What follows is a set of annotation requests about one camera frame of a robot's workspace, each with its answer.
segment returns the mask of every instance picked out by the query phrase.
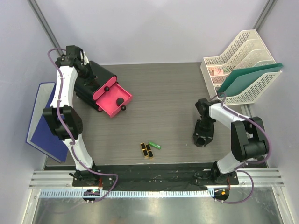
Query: metallic floor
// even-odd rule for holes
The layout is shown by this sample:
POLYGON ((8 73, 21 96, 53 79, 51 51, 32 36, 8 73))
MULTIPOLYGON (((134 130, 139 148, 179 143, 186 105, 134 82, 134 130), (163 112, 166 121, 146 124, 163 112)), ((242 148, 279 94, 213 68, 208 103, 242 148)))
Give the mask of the metallic floor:
MULTIPOLYGON (((231 189, 228 201, 246 197, 250 188, 231 189)), ((81 198, 39 199, 34 224, 282 224, 272 188, 255 188, 241 204, 216 203, 210 197, 105 199, 81 204, 81 198)))
MULTIPOLYGON (((209 97, 199 63, 104 67, 118 76, 133 99, 126 111, 111 119, 74 97, 74 108, 83 120, 83 140, 97 165, 214 162, 230 151, 230 131, 219 122, 212 143, 205 148, 193 144, 199 118, 195 103, 209 97), (154 158, 148 160, 140 143, 150 140, 162 149, 153 149, 154 158)), ((47 165, 60 164, 48 159, 47 165)), ((74 165, 70 154, 62 165, 74 165)))

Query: green battery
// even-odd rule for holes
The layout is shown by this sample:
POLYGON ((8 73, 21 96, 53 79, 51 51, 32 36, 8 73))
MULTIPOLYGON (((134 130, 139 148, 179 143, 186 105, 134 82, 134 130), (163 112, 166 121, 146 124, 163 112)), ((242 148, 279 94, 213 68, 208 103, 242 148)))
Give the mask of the green battery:
POLYGON ((159 146, 158 144, 156 144, 156 143, 154 143, 152 141, 149 142, 149 145, 151 145, 151 146, 153 146, 153 147, 155 147, 157 149, 161 149, 161 146, 159 146))

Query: blue book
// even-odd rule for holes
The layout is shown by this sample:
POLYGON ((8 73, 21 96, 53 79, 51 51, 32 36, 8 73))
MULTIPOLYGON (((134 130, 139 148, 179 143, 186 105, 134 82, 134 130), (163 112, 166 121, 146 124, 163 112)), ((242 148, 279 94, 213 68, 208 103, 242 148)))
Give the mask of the blue book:
POLYGON ((67 146, 54 136, 43 117, 55 94, 55 83, 41 83, 38 87, 26 142, 58 162, 65 162, 67 146))

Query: white wall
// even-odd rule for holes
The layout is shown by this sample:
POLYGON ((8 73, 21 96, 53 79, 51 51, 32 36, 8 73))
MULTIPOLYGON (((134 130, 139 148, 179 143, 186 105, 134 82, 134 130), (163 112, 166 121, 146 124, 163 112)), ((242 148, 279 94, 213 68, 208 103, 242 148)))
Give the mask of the white wall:
POLYGON ((288 191, 293 213, 299 211, 299 1, 279 0, 259 34, 283 73, 252 105, 254 115, 263 119, 273 142, 269 164, 278 167, 288 191))
POLYGON ((44 160, 25 143, 36 91, 56 73, 47 58, 52 45, 27 1, 1 1, 0 40, 0 223, 18 224, 44 160))
POLYGON ((100 64, 199 62, 252 29, 267 0, 37 0, 62 47, 100 64))

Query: pink eraser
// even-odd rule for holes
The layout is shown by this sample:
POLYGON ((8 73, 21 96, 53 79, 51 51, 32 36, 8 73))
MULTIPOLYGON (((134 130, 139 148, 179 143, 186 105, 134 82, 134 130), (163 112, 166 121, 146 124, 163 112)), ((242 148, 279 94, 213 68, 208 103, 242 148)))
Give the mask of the pink eraser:
POLYGON ((223 76, 224 72, 222 69, 213 69, 212 76, 223 76))

